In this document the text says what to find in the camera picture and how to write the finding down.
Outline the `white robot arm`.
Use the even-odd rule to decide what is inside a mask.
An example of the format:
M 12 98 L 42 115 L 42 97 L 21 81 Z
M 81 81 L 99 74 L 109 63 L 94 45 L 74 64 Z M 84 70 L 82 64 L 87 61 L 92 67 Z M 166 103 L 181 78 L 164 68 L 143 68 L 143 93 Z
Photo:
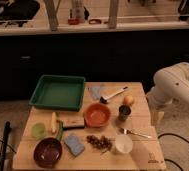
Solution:
M 154 86 L 146 94 L 151 113 L 151 125 L 156 126 L 164 112 L 162 108 L 178 100 L 189 106 L 189 63 L 162 68 L 153 76 Z

